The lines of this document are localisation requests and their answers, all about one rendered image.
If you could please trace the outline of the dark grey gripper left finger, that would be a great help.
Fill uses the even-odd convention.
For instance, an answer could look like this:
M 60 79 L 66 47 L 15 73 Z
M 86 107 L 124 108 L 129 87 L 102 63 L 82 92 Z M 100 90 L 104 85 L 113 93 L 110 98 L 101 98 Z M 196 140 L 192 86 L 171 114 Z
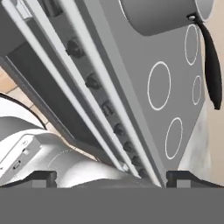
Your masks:
M 5 185 L 5 187 L 56 188 L 56 178 L 56 171 L 34 171 L 26 178 L 19 181 L 11 182 Z

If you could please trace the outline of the grey stove with white rings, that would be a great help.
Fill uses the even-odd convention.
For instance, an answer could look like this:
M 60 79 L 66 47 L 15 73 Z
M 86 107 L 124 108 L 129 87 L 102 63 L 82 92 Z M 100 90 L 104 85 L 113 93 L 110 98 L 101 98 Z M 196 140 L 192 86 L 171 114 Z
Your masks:
M 56 171 L 58 187 L 166 185 L 168 171 L 207 179 L 207 106 L 199 28 L 153 37 L 137 33 L 118 0 L 11 0 L 122 166 L 102 148 L 93 156 L 69 143 L 39 110 L 0 93 L 0 186 L 35 171 Z M 0 0 L 0 44 L 27 43 Z M 76 39 L 81 58 L 66 52 Z M 101 88 L 86 86 L 95 73 Z M 110 101 L 114 114 L 101 105 Z M 121 123 L 124 136 L 114 133 Z M 126 141 L 133 152 L 123 149 Z M 138 156 L 140 167 L 131 159 Z M 138 174 L 144 168 L 147 178 Z

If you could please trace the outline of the dark oven door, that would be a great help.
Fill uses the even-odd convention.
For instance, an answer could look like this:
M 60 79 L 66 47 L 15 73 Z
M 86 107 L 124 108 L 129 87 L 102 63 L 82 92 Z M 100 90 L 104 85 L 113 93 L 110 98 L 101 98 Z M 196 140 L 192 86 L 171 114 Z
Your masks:
M 0 62 L 70 144 L 97 158 L 102 155 L 101 146 L 81 116 L 27 43 L 15 49 L 0 44 Z

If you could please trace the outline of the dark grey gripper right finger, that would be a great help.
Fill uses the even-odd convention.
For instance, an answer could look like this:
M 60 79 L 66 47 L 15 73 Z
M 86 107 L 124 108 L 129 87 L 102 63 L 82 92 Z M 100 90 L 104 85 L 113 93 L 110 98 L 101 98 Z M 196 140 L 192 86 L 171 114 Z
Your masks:
M 204 179 L 197 178 L 189 171 L 168 171 L 166 173 L 166 178 L 167 188 L 222 188 L 222 185 L 217 185 L 215 183 L 205 181 Z

